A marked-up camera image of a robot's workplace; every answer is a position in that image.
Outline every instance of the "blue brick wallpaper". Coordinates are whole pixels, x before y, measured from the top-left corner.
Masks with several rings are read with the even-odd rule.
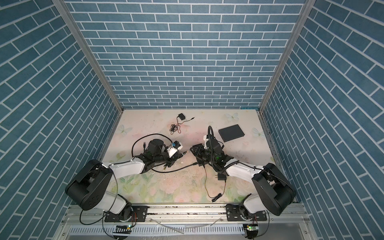
[[[317,0],[265,109],[319,239],[384,239],[384,1]]]
[[[125,108],[257,108],[304,0],[66,1]]]
[[[117,114],[51,0],[0,1],[0,239],[55,234]]]

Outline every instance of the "tabletop surface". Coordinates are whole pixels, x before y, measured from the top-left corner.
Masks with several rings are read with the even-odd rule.
[[[183,113],[189,120],[181,125],[181,133],[170,134],[171,124],[176,123],[176,117]],[[118,127],[108,146],[103,162],[126,161],[132,158],[131,148],[139,138],[161,133],[172,141],[183,144],[182,152],[193,145],[203,143],[203,135],[207,134],[208,126],[212,126],[214,136],[222,141],[218,130],[238,124],[244,136],[224,143],[225,154],[242,162],[254,165],[274,163],[268,143],[265,139],[260,120],[255,110],[239,109],[169,109],[169,110],[125,110]],[[134,147],[134,154],[143,152],[143,143],[148,145],[152,139],[161,139],[166,145],[170,142],[162,136],[149,136],[140,140]],[[178,159],[171,168],[158,171],[171,171],[196,162],[191,152]],[[211,197],[223,192],[224,181],[215,177],[217,174],[212,167],[206,166],[206,187]],[[132,203],[172,203],[172,202],[212,202],[204,187],[205,171],[201,166],[191,166],[186,169],[160,174],[152,170],[144,174],[129,175],[117,179],[118,192]],[[116,183],[112,181],[108,190],[116,193]],[[238,202],[249,193],[256,193],[252,183],[236,177],[228,177],[225,193],[217,202]]]

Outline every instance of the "small black adapter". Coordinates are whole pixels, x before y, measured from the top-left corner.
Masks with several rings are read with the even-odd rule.
[[[217,173],[217,179],[218,180],[227,180],[227,175],[222,174],[222,173]]]
[[[184,114],[180,113],[180,114],[179,114],[179,118],[180,118],[181,121],[183,121],[183,120],[185,119]]]

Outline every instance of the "black tablet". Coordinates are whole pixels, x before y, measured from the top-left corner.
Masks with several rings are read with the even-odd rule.
[[[220,129],[218,132],[224,142],[234,140],[245,135],[238,124]]]

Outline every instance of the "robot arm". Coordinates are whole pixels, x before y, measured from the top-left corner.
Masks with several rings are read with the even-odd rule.
[[[236,162],[236,159],[229,160],[226,165],[232,162]],[[242,202],[249,213],[244,214],[245,217],[265,209],[279,216],[295,197],[293,186],[272,163],[253,167],[238,163],[230,166],[226,173],[228,176],[252,182],[257,190],[258,196],[249,196]]]
[[[83,210],[92,208],[110,211],[115,218],[126,221],[131,217],[132,204],[121,195],[106,191],[110,181],[132,174],[142,174],[155,164],[171,167],[186,152],[179,152],[183,145],[175,141],[169,147],[159,139],[149,142],[144,153],[125,162],[104,162],[90,160],[69,182],[65,193]]]
[[[204,145],[194,145],[190,149],[199,166],[209,164],[216,172],[239,177],[254,184],[258,195],[249,195],[240,203],[240,211],[244,218],[248,219],[255,212],[265,209],[280,215],[293,201],[296,195],[293,186],[274,164],[249,166],[226,155],[222,150],[224,146],[220,146],[215,139],[211,126],[208,127],[208,134],[203,140]]]

